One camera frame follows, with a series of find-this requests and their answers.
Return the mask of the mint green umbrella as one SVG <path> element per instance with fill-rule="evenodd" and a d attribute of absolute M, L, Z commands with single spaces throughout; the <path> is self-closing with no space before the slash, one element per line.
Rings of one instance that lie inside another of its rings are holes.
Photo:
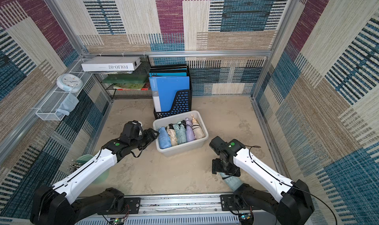
<path fill-rule="evenodd" d="M 182 121 L 179 121 L 176 124 L 174 124 L 173 127 L 176 131 L 178 145 L 187 143 L 185 123 L 183 123 Z"/>

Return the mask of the purple umbrella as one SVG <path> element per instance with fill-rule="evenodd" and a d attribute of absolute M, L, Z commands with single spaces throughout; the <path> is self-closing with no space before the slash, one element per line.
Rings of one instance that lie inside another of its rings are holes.
<path fill-rule="evenodd" d="M 187 142 L 194 141 L 196 138 L 195 138 L 195 134 L 194 134 L 193 129 L 192 129 L 192 121 L 189 118 L 186 118 L 185 121 L 186 121 Z"/>

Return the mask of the beige umbrella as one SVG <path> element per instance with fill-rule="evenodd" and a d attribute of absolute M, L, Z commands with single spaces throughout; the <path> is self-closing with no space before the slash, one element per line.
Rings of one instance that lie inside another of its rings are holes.
<path fill-rule="evenodd" d="M 201 126 L 199 125 L 197 119 L 192 115 L 192 131 L 194 133 L 194 136 L 195 136 L 195 139 L 202 139 L 205 137 L 205 134 L 201 128 Z"/>

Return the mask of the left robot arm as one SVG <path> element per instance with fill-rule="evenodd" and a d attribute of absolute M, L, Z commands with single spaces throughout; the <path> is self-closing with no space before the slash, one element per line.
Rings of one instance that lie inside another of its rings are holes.
<path fill-rule="evenodd" d="M 158 131 L 143 129 L 139 121 L 127 122 L 119 138 L 107 142 L 79 169 L 52 186 L 42 185 L 36 189 L 30 222 L 34 225 L 73 225 L 98 213 L 120 214 L 128 206 L 124 193 L 115 188 L 90 197 L 79 196 L 101 174 L 126 156 L 133 155 L 133 150 L 143 151 L 158 137 Z"/>

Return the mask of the white plastic storage box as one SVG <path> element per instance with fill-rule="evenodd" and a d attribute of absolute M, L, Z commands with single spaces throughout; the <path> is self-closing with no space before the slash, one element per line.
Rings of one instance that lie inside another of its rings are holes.
<path fill-rule="evenodd" d="M 159 133 L 157 150 L 166 157 L 200 148 L 209 138 L 198 111 L 157 119 L 153 122 L 153 128 Z"/>

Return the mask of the blue umbrella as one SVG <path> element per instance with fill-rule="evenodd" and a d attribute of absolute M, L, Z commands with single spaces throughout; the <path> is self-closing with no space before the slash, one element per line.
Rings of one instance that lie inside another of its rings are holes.
<path fill-rule="evenodd" d="M 166 131 L 166 128 L 160 127 L 159 128 L 159 147 L 161 149 L 167 149 L 167 148 L 170 148 L 171 146 L 172 146 L 171 139 L 168 132 Z"/>

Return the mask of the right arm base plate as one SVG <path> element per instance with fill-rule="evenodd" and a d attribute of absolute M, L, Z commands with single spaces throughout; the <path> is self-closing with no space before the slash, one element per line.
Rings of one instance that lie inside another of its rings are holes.
<path fill-rule="evenodd" d="M 222 211 L 237 211 L 234 194 L 221 194 L 220 202 Z"/>

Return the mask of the cream umbrella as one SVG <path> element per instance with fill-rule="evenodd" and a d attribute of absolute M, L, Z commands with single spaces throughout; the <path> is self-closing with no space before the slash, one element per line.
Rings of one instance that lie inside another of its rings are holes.
<path fill-rule="evenodd" d="M 175 131 L 173 125 L 170 124 L 169 126 L 167 126 L 166 131 L 169 135 L 171 146 L 177 146 L 178 140 L 177 140 L 176 131 Z"/>

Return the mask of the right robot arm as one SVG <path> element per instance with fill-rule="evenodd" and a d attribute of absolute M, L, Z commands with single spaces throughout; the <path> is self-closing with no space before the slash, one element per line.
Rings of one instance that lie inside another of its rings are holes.
<path fill-rule="evenodd" d="M 261 209 L 275 216 L 281 225 L 304 225 L 315 211 L 308 185 L 293 181 L 276 172 L 251 152 L 250 146 L 233 139 L 226 142 L 219 136 L 210 142 L 218 155 L 212 161 L 212 173 L 219 173 L 233 190 L 220 196 L 222 209 L 243 220 L 254 221 L 253 213 Z"/>

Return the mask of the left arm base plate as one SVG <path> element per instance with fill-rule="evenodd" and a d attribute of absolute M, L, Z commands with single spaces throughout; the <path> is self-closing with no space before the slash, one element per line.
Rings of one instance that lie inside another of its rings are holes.
<path fill-rule="evenodd" d="M 124 198 L 124 208 L 121 214 L 131 214 L 135 215 L 139 213 L 141 198 L 140 197 L 125 197 Z"/>

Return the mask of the teal umbrella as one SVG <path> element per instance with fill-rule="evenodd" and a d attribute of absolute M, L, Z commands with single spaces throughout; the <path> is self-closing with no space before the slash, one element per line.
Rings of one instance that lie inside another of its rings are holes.
<path fill-rule="evenodd" d="M 221 176 L 222 180 L 229 186 L 229 188 L 232 191 L 236 191 L 243 184 L 239 177 L 227 176 L 225 173 L 222 172 L 219 172 L 218 174 Z"/>

